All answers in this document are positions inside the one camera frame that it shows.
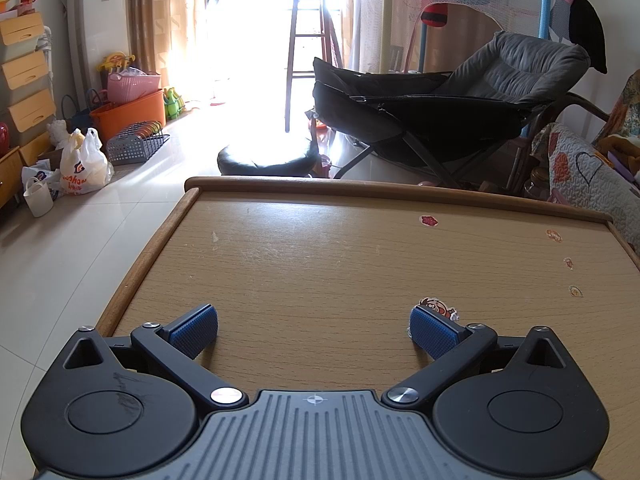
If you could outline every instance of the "dish rack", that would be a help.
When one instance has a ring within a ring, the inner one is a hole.
[[[114,166],[148,161],[169,139],[157,121],[135,123],[107,142],[107,157]]]

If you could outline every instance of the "table edge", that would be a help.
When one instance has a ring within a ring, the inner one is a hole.
[[[359,198],[410,200],[412,202],[465,205],[596,222],[607,226],[631,258],[634,265],[640,270],[640,258],[634,253],[633,249],[615,228],[611,216],[597,211],[579,209],[561,204],[439,187],[309,178],[198,176],[187,179],[184,184],[184,189],[184,196],[160,228],[153,234],[151,240],[149,240],[137,257],[100,316],[96,328],[103,337],[113,335],[122,317],[126,313],[129,303],[164,249],[164,246],[200,194],[206,191],[353,196]]]

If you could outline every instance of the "red vase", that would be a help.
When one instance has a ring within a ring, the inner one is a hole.
[[[9,128],[6,124],[0,123],[0,156],[9,153]]]

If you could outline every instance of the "gray cushion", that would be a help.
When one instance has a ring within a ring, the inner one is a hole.
[[[589,65],[587,51],[579,45],[497,32],[433,93],[535,106],[568,92]]]

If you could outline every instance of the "white pole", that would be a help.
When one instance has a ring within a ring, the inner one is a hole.
[[[389,72],[391,59],[391,25],[393,20],[394,0],[382,0],[382,37],[380,38],[380,70],[381,74]]]

